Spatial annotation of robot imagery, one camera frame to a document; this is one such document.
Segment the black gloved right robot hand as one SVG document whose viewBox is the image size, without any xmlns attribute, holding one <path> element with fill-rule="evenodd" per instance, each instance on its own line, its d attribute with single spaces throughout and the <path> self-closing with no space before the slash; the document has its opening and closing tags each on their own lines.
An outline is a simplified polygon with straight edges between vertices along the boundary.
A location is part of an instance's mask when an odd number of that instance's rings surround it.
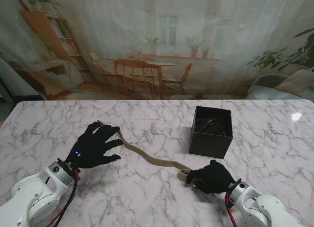
<svg viewBox="0 0 314 227">
<path fill-rule="evenodd" d="M 205 194 L 220 194 L 234 189 L 241 179 L 235 181 L 221 163 L 211 160 L 209 165 L 190 171 L 185 182 L 195 185 Z"/>
</svg>

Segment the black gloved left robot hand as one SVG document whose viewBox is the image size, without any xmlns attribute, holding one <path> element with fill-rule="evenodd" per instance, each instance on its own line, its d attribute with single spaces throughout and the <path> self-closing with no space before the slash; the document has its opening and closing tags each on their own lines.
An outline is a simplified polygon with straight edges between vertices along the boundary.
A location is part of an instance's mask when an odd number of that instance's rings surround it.
<svg viewBox="0 0 314 227">
<path fill-rule="evenodd" d="M 123 145 L 121 139 L 109 140 L 119 131 L 119 127 L 112 127 L 100 121 L 89 124 L 73 145 L 65 162 L 70 163 L 72 169 L 90 169 L 120 160 L 121 157 L 117 154 L 105 156 L 107 151 Z"/>
</svg>

